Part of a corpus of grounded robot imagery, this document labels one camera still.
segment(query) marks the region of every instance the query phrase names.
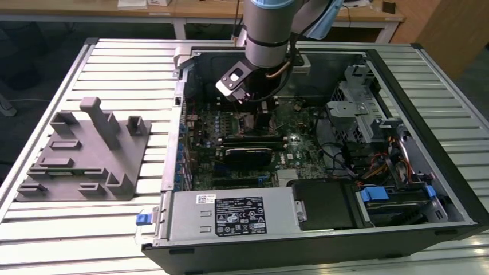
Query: blue drive bracket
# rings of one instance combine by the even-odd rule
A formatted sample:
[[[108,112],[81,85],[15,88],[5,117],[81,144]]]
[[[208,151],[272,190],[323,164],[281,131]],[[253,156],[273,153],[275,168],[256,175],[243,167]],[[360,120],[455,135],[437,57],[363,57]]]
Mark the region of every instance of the blue drive bracket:
[[[433,199],[436,197],[436,191],[432,185],[427,185],[425,186],[427,189],[427,193],[431,199]]]
[[[388,192],[385,191],[385,188],[381,186],[365,187],[364,190],[360,191],[360,196],[364,202],[381,201],[389,199]]]

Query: wooden table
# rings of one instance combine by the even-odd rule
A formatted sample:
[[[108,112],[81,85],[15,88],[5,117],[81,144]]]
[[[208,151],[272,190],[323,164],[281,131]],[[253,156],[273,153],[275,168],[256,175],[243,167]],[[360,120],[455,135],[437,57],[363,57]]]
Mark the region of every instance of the wooden table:
[[[172,23],[177,39],[185,39],[185,24],[233,24],[235,0],[173,0],[169,6],[145,10],[117,10],[117,0],[0,0],[0,20],[48,22]],[[243,0],[239,15],[243,16]],[[343,9],[335,27],[380,28],[376,42],[389,42],[401,13],[388,14],[371,7]]]

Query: orange wire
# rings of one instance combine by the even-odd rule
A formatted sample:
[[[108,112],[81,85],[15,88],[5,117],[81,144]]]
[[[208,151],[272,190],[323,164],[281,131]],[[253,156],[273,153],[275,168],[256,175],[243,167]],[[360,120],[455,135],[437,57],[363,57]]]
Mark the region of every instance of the orange wire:
[[[400,161],[405,165],[405,173],[408,174],[408,183],[411,183],[412,182],[412,165],[409,164],[409,162],[405,159],[400,159]]]
[[[373,168],[373,162],[376,161],[377,157],[380,156],[387,156],[388,154],[387,153],[377,153],[375,154],[375,156],[372,157],[372,161],[371,161],[371,169]]]

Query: barcode sticker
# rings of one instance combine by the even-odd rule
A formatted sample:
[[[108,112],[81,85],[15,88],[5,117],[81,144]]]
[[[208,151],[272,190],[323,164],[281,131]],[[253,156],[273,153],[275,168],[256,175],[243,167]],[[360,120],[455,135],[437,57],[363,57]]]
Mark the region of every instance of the barcode sticker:
[[[197,200],[196,200],[197,204],[215,203],[215,201],[216,201],[216,194],[197,195]]]

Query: slotted aluminum table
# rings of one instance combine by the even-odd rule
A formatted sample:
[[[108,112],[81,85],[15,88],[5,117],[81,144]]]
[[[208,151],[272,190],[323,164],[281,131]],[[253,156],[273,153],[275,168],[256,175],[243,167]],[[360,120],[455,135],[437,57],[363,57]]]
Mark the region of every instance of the slotted aluminum table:
[[[0,272],[11,274],[164,274],[135,243],[135,216],[160,201],[176,78],[175,55],[228,41],[99,40],[87,44],[0,188]],[[480,200],[489,206],[489,124],[421,49],[407,44],[305,42],[301,48],[375,48],[432,128]],[[103,99],[116,117],[153,123],[128,202],[12,202],[39,156],[56,111],[75,111],[84,96]],[[392,114],[396,114],[385,98]],[[79,119],[81,112],[75,112]],[[155,227],[145,226],[144,234]],[[489,235],[441,243],[411,257],[248,270],[231,274],[488,274]]]

